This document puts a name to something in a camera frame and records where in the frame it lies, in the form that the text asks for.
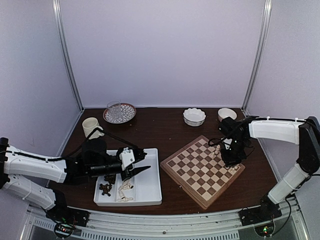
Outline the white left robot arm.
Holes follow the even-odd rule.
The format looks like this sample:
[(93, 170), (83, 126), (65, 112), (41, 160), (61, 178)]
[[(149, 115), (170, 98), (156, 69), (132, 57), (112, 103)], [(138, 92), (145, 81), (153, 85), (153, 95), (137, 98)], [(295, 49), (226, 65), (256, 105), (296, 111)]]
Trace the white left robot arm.
[(86, 140), (76, 157), (49, 157), (17, 149), (9, 145), (5, 137), (0, 139), (0, 187), (13, 191), (23, 199), (32, 201), (45, 210), (51, 210), (61, 222), (72, 218), (62, 193), (43, 190), (26, 176), (47, 179), (64, 185), (82, 185), (91, 178), (119, 174), (123, 181), (129, 180), (150, 166), (135, 168), (144, 160), (146, 152), (134, 147), (120, 148), (115, 155), (107, 153), (103, 139)]

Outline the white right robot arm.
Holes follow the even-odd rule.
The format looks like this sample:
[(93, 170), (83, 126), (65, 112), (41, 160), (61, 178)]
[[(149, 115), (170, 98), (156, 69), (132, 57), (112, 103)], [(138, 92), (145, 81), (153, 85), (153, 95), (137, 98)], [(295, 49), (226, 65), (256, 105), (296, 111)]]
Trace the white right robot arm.
[(293, 167), (283, 173), (282, 179), (267, 193), (266, 202), (256, 210), (259, 220), (268, 220), (280, 203), (320, 168), (320, 123), (315, 116), (306, 119), (281, 119), (248, 116), (240, 121), (231, 117), (219, 124), (226, 146), (221, 157), (226, 167), (240, 164), (247, 158), (245, 146), (250, 139), (263, 144), (273, 166)]

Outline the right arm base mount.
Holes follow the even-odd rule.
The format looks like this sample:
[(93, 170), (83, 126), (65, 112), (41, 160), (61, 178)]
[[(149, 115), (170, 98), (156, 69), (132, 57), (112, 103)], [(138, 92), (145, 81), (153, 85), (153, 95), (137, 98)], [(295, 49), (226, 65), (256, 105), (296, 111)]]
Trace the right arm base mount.
[(271, 221), (282, 216), (280, 210), (265, 214), (259, 207), (242, 209), (238, 214), (243, 227)]

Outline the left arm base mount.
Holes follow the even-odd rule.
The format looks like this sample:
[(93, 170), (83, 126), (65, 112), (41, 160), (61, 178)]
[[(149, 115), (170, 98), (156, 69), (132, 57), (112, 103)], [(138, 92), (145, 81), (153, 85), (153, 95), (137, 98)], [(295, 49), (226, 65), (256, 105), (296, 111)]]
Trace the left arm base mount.
[(90, 216), (88, 211), (69, 207), (45, 210), (45, 214), (54, 222), (72, 227), (86, 227)]

